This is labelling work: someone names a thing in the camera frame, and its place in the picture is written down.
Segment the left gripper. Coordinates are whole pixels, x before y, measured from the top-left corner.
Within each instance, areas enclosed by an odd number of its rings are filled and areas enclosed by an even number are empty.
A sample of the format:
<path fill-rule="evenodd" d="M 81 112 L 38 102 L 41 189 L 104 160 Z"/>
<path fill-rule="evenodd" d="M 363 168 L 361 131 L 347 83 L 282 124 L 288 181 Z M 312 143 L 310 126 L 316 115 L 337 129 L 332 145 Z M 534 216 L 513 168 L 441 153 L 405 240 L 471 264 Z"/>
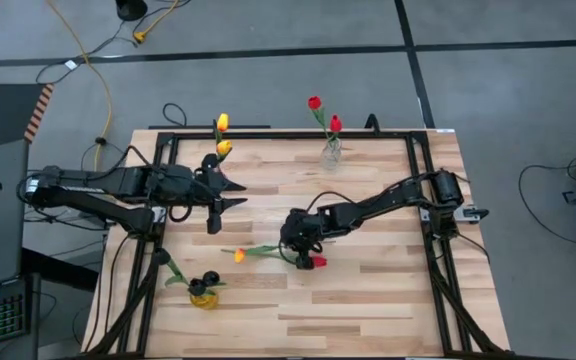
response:
<path fill-rule="evenodd" d="M 246 187 L 231 181 L 219 167 L 218 157 L 207 154 L 199 168 L 194 170 L 193 200 L 195 205 L 208 209 L 207 232 L 217 234 L 222 229 L 221 214 L 227 209 L 247 201 L 246 198 L 222 198 L 221 192 L 245 191 Z"/>

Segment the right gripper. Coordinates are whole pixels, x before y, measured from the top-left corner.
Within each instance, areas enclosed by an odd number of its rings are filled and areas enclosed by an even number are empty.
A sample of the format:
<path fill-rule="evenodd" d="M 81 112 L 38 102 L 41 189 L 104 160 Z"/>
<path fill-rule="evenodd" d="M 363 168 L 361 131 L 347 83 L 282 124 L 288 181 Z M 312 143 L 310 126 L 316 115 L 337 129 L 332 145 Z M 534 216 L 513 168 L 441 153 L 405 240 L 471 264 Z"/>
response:
<path fill-rule="evenodd" d="M 318 211 L 310 214 L 304 209 L 292 208 L 280 229 L 280 246 L 294 252 L 295 265 L 300 270 L 313 270 L 310 252 L 321 253 L 322 229 L 326 215 Z"/>

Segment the pile of artificial tulips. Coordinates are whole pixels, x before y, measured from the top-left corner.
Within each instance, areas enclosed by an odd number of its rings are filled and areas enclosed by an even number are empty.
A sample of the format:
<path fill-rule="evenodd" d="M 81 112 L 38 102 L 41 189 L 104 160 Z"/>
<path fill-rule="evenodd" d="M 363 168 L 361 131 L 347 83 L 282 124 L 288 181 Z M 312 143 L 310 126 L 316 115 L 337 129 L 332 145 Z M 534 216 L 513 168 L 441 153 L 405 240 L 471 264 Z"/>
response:
<path fill-rule="evenodd" d="M 235 250 L 228 250 L 228 249 L 221 249 L 221 252 L 232 254 L 234 257 L 234 261 L 236 263 L 242 263 L 247 257 L 253 258 L 274 258 L 282 260 L 290 265 L 295 265 L 295 258 L 287 257 L 286 255 L 280 252 L 255 252 L 253 249 L 242 249 L 238 248 Z M 314 260 L 314 269 L 315 268 L 322 268 L 328 264 L 328 260 L 323 256 L 312 256 L 310 257 Z"/>

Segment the amber glass vase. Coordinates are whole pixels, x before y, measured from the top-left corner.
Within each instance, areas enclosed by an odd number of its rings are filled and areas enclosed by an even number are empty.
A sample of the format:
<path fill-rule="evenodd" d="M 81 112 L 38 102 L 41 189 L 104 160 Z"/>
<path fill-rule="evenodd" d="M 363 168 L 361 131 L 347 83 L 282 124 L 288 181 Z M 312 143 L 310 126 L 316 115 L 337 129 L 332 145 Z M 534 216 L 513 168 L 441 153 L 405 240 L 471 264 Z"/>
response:
<path fill-rule="evenodd" d="M 194 307 L 203 309 L 203 310 L 211 310 L 217 307 L 219 303 L 218 294 L 212 290 L 207 290 L 202 295 L 189 295 L 189 299 L 191 304 Z"/>

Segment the clear glass vase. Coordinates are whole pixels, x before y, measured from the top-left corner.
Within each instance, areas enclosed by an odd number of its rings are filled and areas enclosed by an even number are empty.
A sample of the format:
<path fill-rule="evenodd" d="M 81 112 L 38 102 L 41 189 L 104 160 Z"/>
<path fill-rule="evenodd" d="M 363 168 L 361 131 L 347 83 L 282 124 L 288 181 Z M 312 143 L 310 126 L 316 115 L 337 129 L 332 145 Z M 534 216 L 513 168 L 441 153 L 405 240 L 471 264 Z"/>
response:
<path fill-rule="evenodd" d="M 333 171 L 341 160 L 342 142 L 335 138 L 326 142 L 321 152 L 321 165 L 324 169 Z"/>

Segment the black stand base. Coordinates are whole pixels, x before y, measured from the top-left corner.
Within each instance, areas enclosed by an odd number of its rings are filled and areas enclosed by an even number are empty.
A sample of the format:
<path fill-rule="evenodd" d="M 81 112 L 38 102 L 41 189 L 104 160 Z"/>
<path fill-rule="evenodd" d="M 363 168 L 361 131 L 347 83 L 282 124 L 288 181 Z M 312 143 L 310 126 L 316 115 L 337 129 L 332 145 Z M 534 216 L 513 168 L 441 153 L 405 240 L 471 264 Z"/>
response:
<path fill-rule="evenodd" d="M 145 0 L 114 0 L 116 13 L 123 21 L 136 21 L 145 16 L 148 5 Z"/>

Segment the hazard-striped black floor mat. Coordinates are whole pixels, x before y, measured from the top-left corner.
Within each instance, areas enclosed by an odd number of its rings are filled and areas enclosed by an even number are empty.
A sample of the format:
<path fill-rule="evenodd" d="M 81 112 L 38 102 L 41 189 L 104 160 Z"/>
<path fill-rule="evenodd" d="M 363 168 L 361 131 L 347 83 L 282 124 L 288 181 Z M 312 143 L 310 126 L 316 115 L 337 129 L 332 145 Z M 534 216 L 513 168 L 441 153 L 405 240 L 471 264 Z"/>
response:
<path fill-rule="evenodd" d="M 54 88 L 53 84 L 0 84 L 0 145 L 34 141 Z"/>

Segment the black aluminium table frame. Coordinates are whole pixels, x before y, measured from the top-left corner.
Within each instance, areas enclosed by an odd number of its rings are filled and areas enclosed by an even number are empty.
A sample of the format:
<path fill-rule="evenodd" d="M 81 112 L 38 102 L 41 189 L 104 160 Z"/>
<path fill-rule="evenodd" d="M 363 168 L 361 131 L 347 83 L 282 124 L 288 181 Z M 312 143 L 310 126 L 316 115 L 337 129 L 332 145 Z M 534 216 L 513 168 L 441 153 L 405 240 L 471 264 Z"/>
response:
<path fill-rule="evenodd" d="M 274 258 L 236 263 L 221 249 L 276 245 L 292 208 L 361 201 L 406 177 L 446 170 L 471 194 L 451 130 L 347 130 L 341 162 L 321 165 L 322 132 L 232 130 L 221 168 L 247 201 L 207 232 L 208 212 L 176 210 L 159 238 L 109 234 L 101 287 L 82 347 L 113 360 L 259 357 L 447 357 L 510 354 L 489 260 L 476 220 L 455 213 L 455 237 L 440 239 L 428 213 L 402 208 L 323 245 L 328 265 L 299 270 Z M 183 284 L 153 255 L 165 249 L 184 276 L 220 274 L 216 308 L 194 307 Z"/>

